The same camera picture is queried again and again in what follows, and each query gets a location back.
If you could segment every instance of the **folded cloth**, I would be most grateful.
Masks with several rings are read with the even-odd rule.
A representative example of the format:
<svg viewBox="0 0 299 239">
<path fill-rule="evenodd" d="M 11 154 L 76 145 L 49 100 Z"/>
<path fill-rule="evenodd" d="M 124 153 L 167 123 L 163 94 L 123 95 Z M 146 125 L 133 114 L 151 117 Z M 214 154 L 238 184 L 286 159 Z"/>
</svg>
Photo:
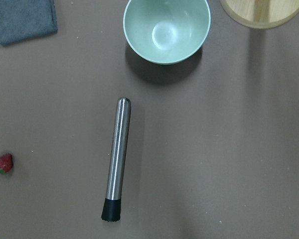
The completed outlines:
<svg viewBox="0 0 299 239">
<path fill-rule="evenodd" d="M 0 45 L 57 29 L 54 0 L 0 0 Z"/>
</svg>

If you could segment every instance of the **red strawberry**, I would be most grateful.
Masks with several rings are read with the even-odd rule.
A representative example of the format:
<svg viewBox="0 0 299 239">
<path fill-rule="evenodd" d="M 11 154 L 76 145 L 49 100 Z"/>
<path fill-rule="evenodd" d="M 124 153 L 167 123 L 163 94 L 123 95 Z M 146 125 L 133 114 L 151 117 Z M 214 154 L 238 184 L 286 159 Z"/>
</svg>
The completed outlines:
<svg viewBox="0 0 299 239">
<path fill-rule="evenodd" d="M 7 153 L 0 157 L 0 174 L 8 173 L 13 167 L 12 155 Z"/>
</svg>

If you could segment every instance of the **wooden board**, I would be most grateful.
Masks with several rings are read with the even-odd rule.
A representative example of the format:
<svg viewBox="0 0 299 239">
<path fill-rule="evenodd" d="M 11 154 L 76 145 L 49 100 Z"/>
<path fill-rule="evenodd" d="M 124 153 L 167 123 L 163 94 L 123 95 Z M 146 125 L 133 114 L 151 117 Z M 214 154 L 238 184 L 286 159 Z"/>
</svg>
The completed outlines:
<svg viewBox="0 0 299 239">
<path fill-rule="evenodd" d="M 281 25 L 299 12 L 299 0 L 220 0 L 227 14 L 253 28 Z"/>
</svg>

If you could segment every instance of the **tabletop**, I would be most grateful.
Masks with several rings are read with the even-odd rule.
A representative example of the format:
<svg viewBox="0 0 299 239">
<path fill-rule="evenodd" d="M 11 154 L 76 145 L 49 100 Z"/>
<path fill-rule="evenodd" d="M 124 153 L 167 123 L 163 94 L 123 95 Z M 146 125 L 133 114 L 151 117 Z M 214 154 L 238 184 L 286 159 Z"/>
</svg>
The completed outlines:
<svg viewBox="0 0 299 239">
<path fill-rule="evenodd" d="M 267 30 L 210 0 L 203 47 L 156 65 L 127 1 L 55 0 L 58 32 L 0 47 L 0 239 L 299 239 L 299 14 Z M 118 98 L 121 220 L 101 219 Z"/>
</svg>

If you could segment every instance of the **stainless steel muddler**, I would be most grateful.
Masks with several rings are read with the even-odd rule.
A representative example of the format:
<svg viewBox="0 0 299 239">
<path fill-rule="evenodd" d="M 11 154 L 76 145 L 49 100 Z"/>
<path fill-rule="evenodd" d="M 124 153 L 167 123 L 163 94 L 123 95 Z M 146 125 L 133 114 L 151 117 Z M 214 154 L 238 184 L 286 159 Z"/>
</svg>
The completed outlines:
<svg viewBox="0 0 299 239">
<path fill-rule="evenodd" d="M 121 218 L 121 194 L 130 116 L 131 101 L 122 97 L 118 100 L 116 109 L 108 186 L 101 216 L 108 222 L 116 222 Z"/>
</svg>

